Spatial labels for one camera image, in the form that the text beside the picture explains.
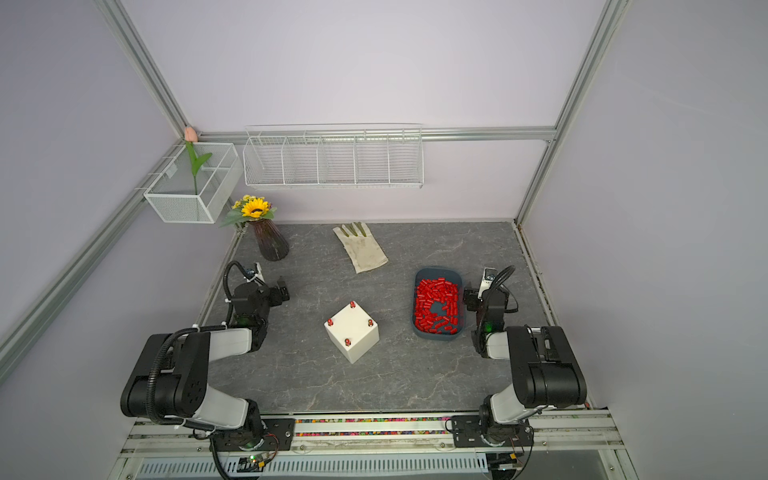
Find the white metal box with screws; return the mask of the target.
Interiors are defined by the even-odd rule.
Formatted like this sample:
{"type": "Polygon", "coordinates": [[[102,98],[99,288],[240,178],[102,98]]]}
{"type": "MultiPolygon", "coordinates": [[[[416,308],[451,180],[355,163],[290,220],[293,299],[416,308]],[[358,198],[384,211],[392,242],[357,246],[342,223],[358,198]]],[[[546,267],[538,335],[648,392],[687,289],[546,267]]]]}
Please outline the white metal box with screws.
{"type": "Polygon", "coordinates": [[[378,323],[373,317],[355,301],[356,308],[351,308],[350,302],[328,318],[333,320],[334,325],[327,326],[327,319],[324,328],[331,342],[351,364],[354,364],[379,342],[380,335],[378,323]],[[368,326],[369,319],[374,321],[373,327],[368,326]],[[345,345],[346,338],[351,340],[350,346],[345,345]]]}

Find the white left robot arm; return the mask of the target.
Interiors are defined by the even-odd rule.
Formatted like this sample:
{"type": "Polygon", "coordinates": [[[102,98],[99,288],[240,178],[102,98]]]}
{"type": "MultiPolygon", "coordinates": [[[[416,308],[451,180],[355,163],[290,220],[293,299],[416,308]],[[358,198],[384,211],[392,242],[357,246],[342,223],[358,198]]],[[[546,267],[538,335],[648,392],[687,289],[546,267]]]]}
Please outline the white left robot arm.
{"type": "Polygon", "coordinates": [[[122,413],[202,432],[221,451],[260,448],[268,431],[257,403],[210,386],[209,364],[259,350],[270,309],[289,299],[282,278],[274,286],[256,279],[230,295],[226,322],[150,336],[121,394],[122,413]]]}

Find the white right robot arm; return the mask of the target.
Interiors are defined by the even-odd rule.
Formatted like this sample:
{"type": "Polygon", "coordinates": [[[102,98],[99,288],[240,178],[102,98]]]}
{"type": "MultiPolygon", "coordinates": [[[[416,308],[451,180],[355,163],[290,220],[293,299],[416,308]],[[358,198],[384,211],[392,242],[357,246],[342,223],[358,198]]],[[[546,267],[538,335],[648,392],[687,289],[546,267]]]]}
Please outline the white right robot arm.
{"type": "Polygon", "coordinates": [[[587,385],[564,330],[557,326],[507,326],[508,293],[500,287],[464,293],[476,314],[472,341],[481,357],[509,362],[511,383],[488,395],[476,415],[445,423],[454,445],[511,447],[533,441],[530,419],[547,410],[584,406],[587,385]]]}

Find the pile of red sleeves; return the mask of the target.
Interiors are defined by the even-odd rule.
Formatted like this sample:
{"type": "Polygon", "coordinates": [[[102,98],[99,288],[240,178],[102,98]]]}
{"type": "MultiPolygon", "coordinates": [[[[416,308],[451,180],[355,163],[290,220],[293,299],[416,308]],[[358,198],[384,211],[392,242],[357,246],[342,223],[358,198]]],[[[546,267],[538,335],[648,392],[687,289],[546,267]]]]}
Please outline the pile of red sleeves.
{"type": "Polygon", "coordinates": [[[419,332],[454,335],[459,332],[459,288],[445,278],[422,279],[416,285],[414,325],[419,332]]]}

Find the dark blue tray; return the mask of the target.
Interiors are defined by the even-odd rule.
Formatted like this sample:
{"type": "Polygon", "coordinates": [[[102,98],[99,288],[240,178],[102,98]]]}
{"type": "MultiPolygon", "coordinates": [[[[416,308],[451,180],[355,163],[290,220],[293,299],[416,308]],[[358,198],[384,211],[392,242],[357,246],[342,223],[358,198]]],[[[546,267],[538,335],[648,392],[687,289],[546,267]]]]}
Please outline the dark blue tray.
{"type": "Polygon", "coordinates": [[[427,340],[450,341],[465,327],[464,285],[450,269],[425,267],[416,273],[411,325],[427,340]]]}

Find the dark purple glass vase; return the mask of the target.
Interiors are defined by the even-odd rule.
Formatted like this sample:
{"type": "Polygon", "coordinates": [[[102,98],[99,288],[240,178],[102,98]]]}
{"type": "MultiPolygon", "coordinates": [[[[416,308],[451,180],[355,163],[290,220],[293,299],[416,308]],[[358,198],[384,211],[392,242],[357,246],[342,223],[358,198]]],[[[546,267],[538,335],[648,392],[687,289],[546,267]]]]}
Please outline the dark purple glass vase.
{"type": "Polygon", "coordinates": [[[290,246],[278,226],[271,219],[261,219],[250,223],[261,255],[271,262],[286,258],[290,246]]]}

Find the yellow sunflower bouquet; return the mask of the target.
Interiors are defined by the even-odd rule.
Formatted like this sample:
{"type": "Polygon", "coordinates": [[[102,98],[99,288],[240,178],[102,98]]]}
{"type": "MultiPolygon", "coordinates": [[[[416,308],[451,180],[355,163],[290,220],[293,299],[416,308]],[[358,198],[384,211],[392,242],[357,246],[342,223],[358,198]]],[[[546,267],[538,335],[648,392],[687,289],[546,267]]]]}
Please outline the yellow sunflower bouquet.
{"type": "Polygon", "coordinates": [[[222,225],[241,227],[246,223],[272,220],[276,210],[277,208],[264,197],[245,195],[226,213],[222,225]]]}

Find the white work glove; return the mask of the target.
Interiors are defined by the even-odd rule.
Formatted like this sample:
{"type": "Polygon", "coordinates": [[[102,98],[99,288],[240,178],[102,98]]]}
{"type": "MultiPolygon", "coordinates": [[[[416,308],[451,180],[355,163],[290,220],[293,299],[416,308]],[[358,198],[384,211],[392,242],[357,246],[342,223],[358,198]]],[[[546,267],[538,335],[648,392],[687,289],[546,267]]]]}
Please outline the white work glove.
{"type": "Polygon", "coordinates": [[[352,222],[333,228],[357,274],[380,268],[388,258],[364,222],[352,222]]]}

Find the pink artificial tulip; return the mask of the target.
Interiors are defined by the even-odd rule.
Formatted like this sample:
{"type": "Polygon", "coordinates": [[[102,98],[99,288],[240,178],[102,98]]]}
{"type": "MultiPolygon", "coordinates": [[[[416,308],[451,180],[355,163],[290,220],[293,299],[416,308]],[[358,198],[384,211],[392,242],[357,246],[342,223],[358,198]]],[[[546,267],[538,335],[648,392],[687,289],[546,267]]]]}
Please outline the pink artificial tulip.
{"type": "Polygon", "coordinates": [[[193,178],[194,193],[199,193],[197,175],[201,167],[211,158],[211,153],[205,153],[199,156],[195,150],[195,144],[199,141],[196,130],[191,126],[184,129],[185,150],[189,157],[190,171],[193,178]]]}

